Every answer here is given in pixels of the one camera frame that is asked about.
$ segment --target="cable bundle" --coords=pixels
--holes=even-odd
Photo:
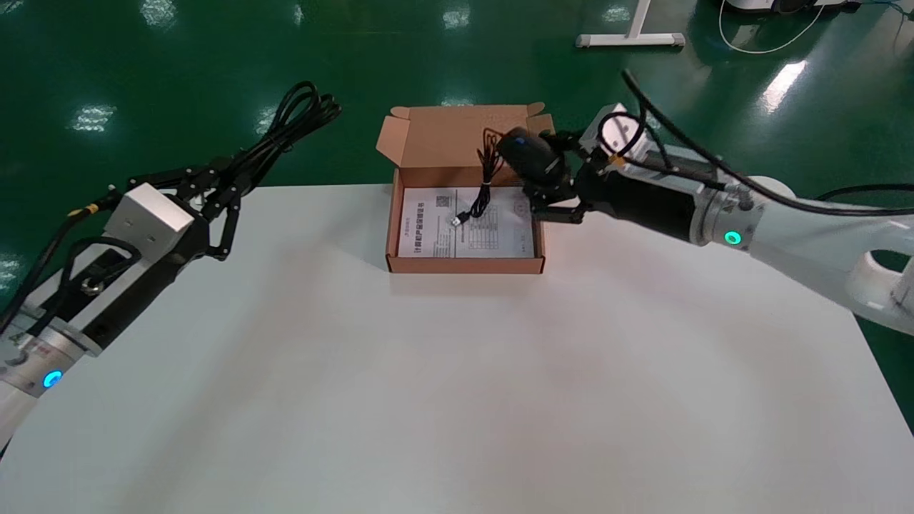
[[[656,118],[670,134],[673,135],[677,140],[682,142],[685,146],[695,150],[696,153],[701,155],[708,161],[708,163],[717,167],[724,174],[733,177],[737,182],[742,184],[745,187],[755,191],[756,193],[762,195],[765,198],[768,198],[772,201],[791,207],[798,210],[803,210],[806,212],[812,212],[816,214],[826,214],[830,216],[854,216],[854,217],[871,217],[871,216],[908,216],[914,214],[914,209],[876,209],[876,208],[862,208],[862,209],[847,209],[847,208],[837,208],[837,207],[826,207],[821,205],[816,205],[813,203],[808,203],[806,201],[784,197],[783,195],[778,194],[767,187],[764,187],[761,184],[756,183],[755,181],[742,176],[741,174],[733,171],[730,166],[721,160],[719,157],[713,155],[705,147],[699,145],[688,137],[679,127],[677,127],[673,122],[669,120],[656,106],[647,98],[641,88],[638,86],[638,82],[632,76],[632,73],[628,70],[622,72],[622,79],[625,80],[625,85],[628,86],[629,90],[634,94],[635,98],[638,100],[639,115],[638,117],[633,116],[627,112],[611,112],[607,114],[602,120],[600,120],[600,128],[598,129],[598,137],[600,142],[604,147],[611,150],[613,153],[609,156],[609,161],[612,162],[616,159],[622,159],[625,162],[631,163],[635,166],[642,167],[645,169],[650,169],[652,171],[657,171],[660,173],[666,173],[669,175],[676,175],[680,177],[686,177],[682,174],[679,168],[672,165],[670,162],[669,156],[666,153],[664,144],[661,143],[660,139],[657,137],[655,130],[647,124],[647,113],[650,113]],[[616,117],[623,117],[635,120],[638,122],[638,128],[635,130],[632,135],[631,141],[619,150],[612,148],[606,139],[603,137],[603,125],[605,125],[609,120]],[[654,139],[654,142],[657,144],[657,148],[660,150],[661,157],[664,160],[664,166],[650,166],[647,163],[636,161],[630,157],[625,156],[631,149],[634,147],[636,141],[639,140],[641,135],[647,131],[648,134]],[[721,184],[716,180],[715,177],[709,177],[707,180],[702,181],[709,187],[715,189],[723,189],[724,184]],[[846,192],[854,192],[857,190],[882,190],[882,189],[905,189],[908,190],[908,185],[898,185],[898,184],[885,184],[885,185],[867,185],[867,186],[857,186],[850,188],[843,188],[842,190],[836,190],[831,193],[826,193],[827,198],[831,196],[837,196],[839,194],[844,194]]]
[[[253,170],[250,192],[260,184],[280,155],[291,150],[292,145],[306,135],[335,120],[342,111],[333,95],[321,95],[312,82],[306,80],[295,84],[282,98],[267,133],[228,166],[227,182],[240,173]]]
[[[492,179],[505,165],[505,160],[495,149],[502,136],[492,129],[483,130],[483,149],[476,150],[479,162],[483,166],[483,183],[479,186],[479,194],[470,210],[461,212],[453,219],[454,226],[463,225],[470,217],[479,218],[485,213],[485,208],[489,206],[489,200],[492,199]]]

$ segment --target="box flap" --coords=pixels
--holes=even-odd
[[[552,114],[540,114],[539,116],[527,118],[526,129],[534,135],[540,135],[543,132],[555,132],[552,125]]]
[[[483,129],[506,133],[528,126],[530,113],[543,108],[542,102],[395,107],[384,121],[377,150],[402,168],[478,167],[476,150],[482,146]]]
[[[399,166],[403,162],[403,151],[406,149],[408,131],[409,120],[387,116],[381,126],[381,134],[377,137],[375,148],[384,157]]]
[[[527,116],[536,116],[543,112],[543,109],[546,109],[546,105],[543,102],[533,102],[526,107]]]
[[[393,107],[390,109],[390,113],[404,120],[409,119],[409,107]]]

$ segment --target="white table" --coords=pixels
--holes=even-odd
[[[390,275],[388,188],[264,188],[39,403],[0,512],[911,512],[854,319],[593,214],[543,276]]]

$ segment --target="green floor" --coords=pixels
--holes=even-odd
[[[296,145],[268,185],[388,181],[374,147],[395,105],[543,101],[557,127],[583,128],[603,104],[631,101],[623,68],[699,142],[800,196],[911,180],[914,22],[865,5],[750,56],[720,41],[713,0],[655,0],[645,31],[681,31],[685,49],[573,47],[581,32],[624,32],[635,4],[0,0],[0,301],[64,213],[127,176],[250,145],[302,79],[344,113]],[[811,19],[726,14],[724,29],[770,48]],[[914,341],[863,329],[914,426]]]

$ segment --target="open cardboard box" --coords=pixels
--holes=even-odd
[[[390,202],[387,258],[392,273],[543,273],[546,263],[543,230],[533,222],[534,256],[517,259],[415,258],[398,256],[400,217],[405,187],[479,187],[483,177],[476,150],[483,129],[499,133],[523,126],[532,134],[554,132],[552,115],[541,114],[542,102],[530,105],[468,105],[459,107],[394,107],[384,119],[377,150],[394,170]],[[505,165],[492,187],[519,186]]]

